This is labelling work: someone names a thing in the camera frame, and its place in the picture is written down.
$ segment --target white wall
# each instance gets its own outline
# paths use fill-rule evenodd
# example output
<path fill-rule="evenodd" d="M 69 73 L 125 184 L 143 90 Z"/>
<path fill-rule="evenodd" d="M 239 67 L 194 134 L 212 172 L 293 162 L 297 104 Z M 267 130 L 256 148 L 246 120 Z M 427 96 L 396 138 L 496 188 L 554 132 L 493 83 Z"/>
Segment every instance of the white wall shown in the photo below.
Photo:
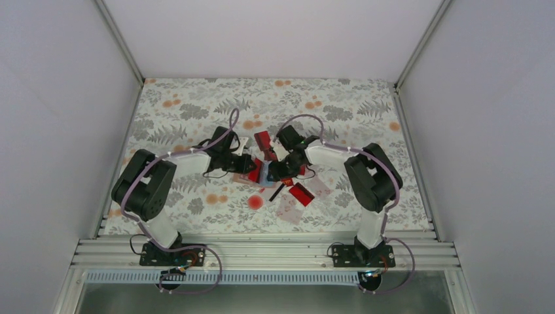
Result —
<path fill-rule="evenodd" d="M 441 0 L 105 0 L 146 77 L 398 79 Z"/>
<path fill-rule="evenodd" d="M 555 5 L 454 1 L 401 88 L 479 313 L 555 307 Z"/>
<path fill-rule="evenodd" d="M 0 16 L 0 311 L 51 313 L 139 85 L 93 1 L 2 1 Z"/>

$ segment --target red circle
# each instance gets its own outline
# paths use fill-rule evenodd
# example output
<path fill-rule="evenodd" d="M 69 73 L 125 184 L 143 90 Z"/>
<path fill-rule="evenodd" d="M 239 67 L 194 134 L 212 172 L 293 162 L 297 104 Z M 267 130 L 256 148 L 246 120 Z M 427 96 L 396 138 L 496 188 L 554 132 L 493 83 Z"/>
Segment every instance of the red circle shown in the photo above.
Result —
<path fill-rule="evenodd" d="M 258 195 L 253 195 L 247 200 L 247 203 L 251 209 L 257 210 L 264 205 L 264 200 Z"/>

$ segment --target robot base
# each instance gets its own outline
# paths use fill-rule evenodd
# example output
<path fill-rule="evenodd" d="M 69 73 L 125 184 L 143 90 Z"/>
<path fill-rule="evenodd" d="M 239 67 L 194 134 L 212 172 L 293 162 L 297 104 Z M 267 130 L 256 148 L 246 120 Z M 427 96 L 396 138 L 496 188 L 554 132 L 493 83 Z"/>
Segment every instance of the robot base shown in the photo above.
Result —
<path fill-rule="evenodd" d="M 202 245 L 202 244 L 183 244 L 186 247 L 188 245 Z M 198 258 L 195 263 L 191 266 L 203 266 L 204 256 L 206 254 L 205 249 L 191 249 L 179 251 L 176 253 L 167 253 L 161 251 L 154 244 L 148 242 L 143 245 L 143 250 L 141 252 L 141 260 L 139 265 L 141 266 L 182 266 L 187 265 L 189 261 L 192 261 L 195 253 Z"/>
<path fill-rule="evenodd" d="M 384 268 L 384 260 L 389 268 L 395 267 L 395 255 L 391 245 L 383 245 L 374 258 L 363 262 L 355 253 L 355 245 L 336 244 L 331 247 L 333 267 L 339 268 Z"/>

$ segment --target floral tablecloth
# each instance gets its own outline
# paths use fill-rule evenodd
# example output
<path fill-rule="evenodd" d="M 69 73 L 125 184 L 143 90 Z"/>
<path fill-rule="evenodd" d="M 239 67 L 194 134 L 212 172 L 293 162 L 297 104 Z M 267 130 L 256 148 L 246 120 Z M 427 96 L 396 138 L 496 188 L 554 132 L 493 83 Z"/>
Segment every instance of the floral tablecloth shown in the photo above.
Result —
<path fill-rule="evenodd" d="M 387 229 L 427 227 L 393 100 L 387 83 L 381 80 L 149 78 L 132 124 L 122 169 L 139 148 L 162 154 L 187 149 L 211 137 L 217 126 L 228 125 L 234 107 L 241 111 L 234 128 L 239 136 L 253 139 L 254 133 L 264 130 L 275 135 L 281 123 L 292 115 L 311 113 L 324 120 L 324 136 L 331 143 L 352 147 L 380 144 L 404 181 L 401 202 L 391 210 Z M 302 135 L 319 132 L 318 123 L 310 118 L 295 120 L 292 125 Z M 174 178 L 166 211 L 180 232 L 190 234 L 357 230 L 362 207 L 344 172 L 326 167 L 314 169 L 319 182 L 327 185 L 331 194 L 314 199 L 307 207 L 297 203 L 297 221 L 278 215 L 280 202 L 291 199 L 287 191 L 281 193 L 281 199 L 266 201 L 254 210 L 247 200 L 259 188 L 235 183 L 231 174 L 221 179 L 202 175 Z M 112 203 L 105 233 L 137 232 L 137 226 L 121 216 L 119 205 Z"/>

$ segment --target red block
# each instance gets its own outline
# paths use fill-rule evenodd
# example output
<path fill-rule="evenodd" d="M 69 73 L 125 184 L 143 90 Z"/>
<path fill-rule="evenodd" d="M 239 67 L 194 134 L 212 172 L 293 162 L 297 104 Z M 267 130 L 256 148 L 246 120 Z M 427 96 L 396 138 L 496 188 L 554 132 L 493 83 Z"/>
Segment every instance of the red block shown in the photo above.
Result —
<path fill-rule="evenodd" d="M 295 183 L 295 185 L 289 189 L 289 193 L 291 193 L 305 207 L 312 200 L 314 200 L 314 195 L 306 190 L 300 183 Z"/>
<path fill-rule="evenodd" d="M 270 134 L 268 134 L 268 131 L 255 133 L 255 141 L 257 142 L 260 151 L 264 153 L 264 160 L 278 160 L 278 157 L 270 145 Z"/>
<path fill-rule="evenodd" d="M 257 168 L 249 172 L 249 176 L 247 177 L 250 181 L 259 183 L 260 182 L 260 171 L 262 170 L 262 160 L 255 158 L 255 165 Z"/>

